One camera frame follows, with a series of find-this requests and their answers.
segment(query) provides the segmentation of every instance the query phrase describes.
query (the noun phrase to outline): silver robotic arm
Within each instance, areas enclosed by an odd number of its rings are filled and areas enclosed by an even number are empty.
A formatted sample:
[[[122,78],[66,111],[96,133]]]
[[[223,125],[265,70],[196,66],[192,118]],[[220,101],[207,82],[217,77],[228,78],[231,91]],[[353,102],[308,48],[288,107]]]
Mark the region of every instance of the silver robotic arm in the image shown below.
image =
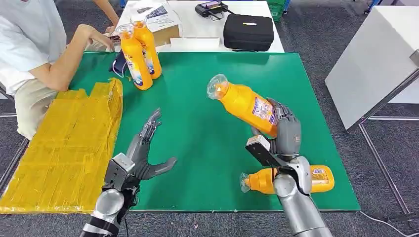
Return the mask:
[[[116,236],[126,212],[136,205],[141,180],[149,180],[172,169],[176,158],[165,163],[148,163],[150,143],[161,116],[160,108],[155,110],[144,124],[141,132],[134,136],[126,155],[119,153],[108,163],[105,185],[98,197],[95,209],[84,225],[81,237]]]
[[[285,105],[268,98],[278,117],[277,138],[267,139],[252,127],[252,133],[270,143],[269,150],[258,142],[248,143],[246,149],[264,166],[276,167],[274,190],[284,208],[293,236],[332,237],[329,228],[310,196],[311,170],[299,154],[301,125]]]

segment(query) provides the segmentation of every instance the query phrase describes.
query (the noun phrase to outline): yellow tape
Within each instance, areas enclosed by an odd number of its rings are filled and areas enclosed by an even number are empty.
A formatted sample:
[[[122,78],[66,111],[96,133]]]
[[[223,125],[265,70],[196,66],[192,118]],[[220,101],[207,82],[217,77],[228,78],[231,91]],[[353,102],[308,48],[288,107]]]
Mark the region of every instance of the yellow tape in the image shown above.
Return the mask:
[[[122,117],[122,84],[58,93],[0,200],[0,213],[94,209]]]

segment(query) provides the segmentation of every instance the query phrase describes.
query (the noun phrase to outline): green crate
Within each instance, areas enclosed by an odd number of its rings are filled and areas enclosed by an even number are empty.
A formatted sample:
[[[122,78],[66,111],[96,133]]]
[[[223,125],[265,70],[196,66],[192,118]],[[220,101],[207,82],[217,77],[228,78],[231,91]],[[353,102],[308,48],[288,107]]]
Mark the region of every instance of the green crate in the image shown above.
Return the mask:
[[[285,0],[265,0],[268,5],[269,4],[278,4],[278,5],[284,5],[285,4]]]
[[[268,6],[271,11],[272,19],[276,22],[280,21],[282,12],[284,11],[284,5],[269,3]]]

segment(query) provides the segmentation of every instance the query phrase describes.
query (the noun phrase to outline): orange plastic bottle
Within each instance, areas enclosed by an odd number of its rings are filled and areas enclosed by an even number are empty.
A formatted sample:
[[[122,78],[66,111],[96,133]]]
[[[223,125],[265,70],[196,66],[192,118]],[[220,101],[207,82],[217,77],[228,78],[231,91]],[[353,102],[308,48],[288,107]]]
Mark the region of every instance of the orange plastic bottle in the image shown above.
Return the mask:
[[[157,79],[162,74],[159,57],[157,56],[156,46],[154,44],[153,33],[147,28],[145,21],[135,21],[134,37],[140,41],[145,49],[144,57],[152,79]]]
[[[209,98],[221,101],[232,115],[272,138],[276,137],[278,119],[274,107],[250,87],[229,83],[223,74],[218,74],[209,81],[207,94]]]
[[[322,193],[331,190],[335,186],[335,179],[332,171],[325,165],[311,165],[312,193]],[[249,190],[256,190],[264,194],[274,194],[272,183],[272,168],[261,169],[254,174],[240,175],[240,186],[245,193]]]
[[[121,49],[134,85],[140,90],[150,88],[153,85],[153,80],[144,61],[143,47],[132,35],[132,27],[130,25],[122,25],[116,31],[121,38]]]

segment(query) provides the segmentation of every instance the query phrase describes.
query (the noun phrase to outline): green table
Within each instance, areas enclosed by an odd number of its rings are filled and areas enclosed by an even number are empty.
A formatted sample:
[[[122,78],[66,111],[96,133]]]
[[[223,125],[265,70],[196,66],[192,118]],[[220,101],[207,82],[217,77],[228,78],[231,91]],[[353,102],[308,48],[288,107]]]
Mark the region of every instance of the green table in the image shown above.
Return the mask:
[[[90,53],[70,88],[89,94],[95,82],[115,77],[108,72],[113,53]],[[178,159],[170,172],[141,182],[139,204],[147,211],[278,211],[275,195],[242,193],[239,175],[262,169],[245,149],[250,127],[206,95],[209,80],[223,73],[230,82],[287,104],[301,121],[301,154],[311,164],[331,168],[335,187],[313,194],[321,210],[360,209],[336,151],[316,96],[295,53],[160,53],[163,75],[146,91],[122,79],[124,108],[114,154],[125,152],[148,116],[162,108],[149,161]]]

